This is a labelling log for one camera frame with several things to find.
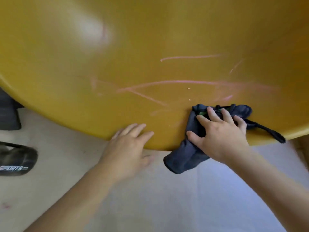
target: dark blue cloth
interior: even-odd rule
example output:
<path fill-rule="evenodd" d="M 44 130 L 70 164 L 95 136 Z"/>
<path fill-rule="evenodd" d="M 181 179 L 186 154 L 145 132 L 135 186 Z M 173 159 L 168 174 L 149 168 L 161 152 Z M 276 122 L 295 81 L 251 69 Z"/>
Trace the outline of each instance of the dark blue cloth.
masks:
<path fill-rule="evenodd" d="M 184 171 L 195 168 L 199 163 L 210 158 L 200 148 L 191 143 L 188 140 L 186 134 L 187 131 L 192 131 L 200 137 L 204 137 L 206 135 L 205 128 L 199 123 L 199 121 L 196 119 L 196 116 L 199 115 L 201 112 L 206 112 L 203 116 L 209 119 L 206 110 L 207 107 L 208 106 L 205 106 L 203 104 L 198 104 L 192 107 L 192 111 L 189 114 L 188 123 L 185 130 L 185 139 L 181 142 L 178 149 L 172 151 L 169 155 L 164 157 L 163 162 L 165 166 L 173 173 L 183 173 Z M 236 106 L 235 104 L 226 107 L 220 107 L 219 105 L 217 105 L 216 107 L 213 107 L 213 109 L 221 119 L 222 108 L 225 108 L 232 117 L 237 115 L 244 119 L 244 121 L 247 123 L 248 130 L 253 128 L 261 128 L 267 131 L 270 135 L 273 136 L 274 139 L 276 139 L 280 143 L 285 143 L 286 140 L 280 133 L 247 119 L 247 117 L 249 117 L 252 113 L 251 107 L 247 105 Z"/>

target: person's left hand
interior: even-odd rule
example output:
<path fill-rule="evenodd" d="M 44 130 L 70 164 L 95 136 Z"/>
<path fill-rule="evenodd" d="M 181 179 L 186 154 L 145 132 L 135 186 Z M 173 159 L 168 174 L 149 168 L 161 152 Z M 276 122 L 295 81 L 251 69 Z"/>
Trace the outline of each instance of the person's left hand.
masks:
<path fill-rule="evenodd" d="M 131 124 L 119 130 L 105 148 L 98 165 L 109 170 L 116 182 L 135 176 L 153 160 L 153 156 L 142 156 L 144 145 L 154 135 L 146 132 L 139 136 L 145 127 Z"/>

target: person's left arm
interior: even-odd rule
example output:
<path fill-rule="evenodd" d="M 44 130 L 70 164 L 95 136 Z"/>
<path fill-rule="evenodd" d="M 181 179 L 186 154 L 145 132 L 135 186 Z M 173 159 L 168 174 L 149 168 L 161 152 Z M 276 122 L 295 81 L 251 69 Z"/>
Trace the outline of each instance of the person's left arm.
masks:
<path fill-rule="evenodd" d="M 25 232 L 83 231 L 110 189 L 116 183 L 133 177 L 153 159 L 152 156 L 142 156 L 145 143 L 154 134 L 146 132 L 139 136 L 145 126 L 132 124 L 118 131 L 99 163 Z"/>

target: floor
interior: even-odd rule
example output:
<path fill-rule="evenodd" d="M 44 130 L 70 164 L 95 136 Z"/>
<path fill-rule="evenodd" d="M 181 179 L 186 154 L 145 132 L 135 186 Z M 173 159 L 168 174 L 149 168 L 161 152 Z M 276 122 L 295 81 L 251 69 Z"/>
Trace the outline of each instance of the floor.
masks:
<path fill-rule="evenodd" d="M 21 232 L 70 189 L 99 159 L 105 141 L 21 109 L 23 128 L 0 140 L 35 147 L 26 175 L 0 177 L 1 231 Z M 309 173 L 291 143 L 255 147 L 291 178 L 309 187 Z M 118 185 L 85 231 L 283 232 L 264 202 L 228 167 L 213 160 L 181 175 L 162 162 Z"/>

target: forearm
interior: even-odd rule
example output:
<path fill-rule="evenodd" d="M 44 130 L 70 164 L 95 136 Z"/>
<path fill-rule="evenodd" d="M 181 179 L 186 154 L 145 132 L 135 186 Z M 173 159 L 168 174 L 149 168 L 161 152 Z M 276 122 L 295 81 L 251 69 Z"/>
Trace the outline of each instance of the forearm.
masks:
<path fill-rule="evenodd" d="M 115 181 L 96 165 L 25 232 L 83 231 Z"/>
<path fill-rule="evenodd" d="M 288 232 L 309 231 L 307 189 L 249 149 L 227 165 L 264 200 Z"/>

